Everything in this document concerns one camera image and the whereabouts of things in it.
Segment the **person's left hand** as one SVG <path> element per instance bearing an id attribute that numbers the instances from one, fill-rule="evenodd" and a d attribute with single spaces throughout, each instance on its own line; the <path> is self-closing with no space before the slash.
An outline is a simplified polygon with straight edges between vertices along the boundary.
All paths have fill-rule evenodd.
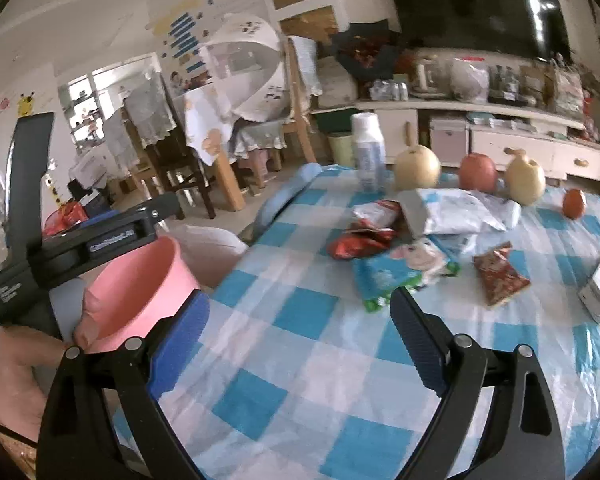
<path id="1" fill-rule="evenodd" d="M 66 350 L 75 344 L 86 351 L 99 335 L 90 315 L 98 300 L 83 280 L 75 278 L 53 289 L 50 301 L 59 316 L 60 337 L 28 326 L 0 326 L 0 424 L 33 442 L 47 402 L 35 372 L 40 368 L 52 382 Z"/>

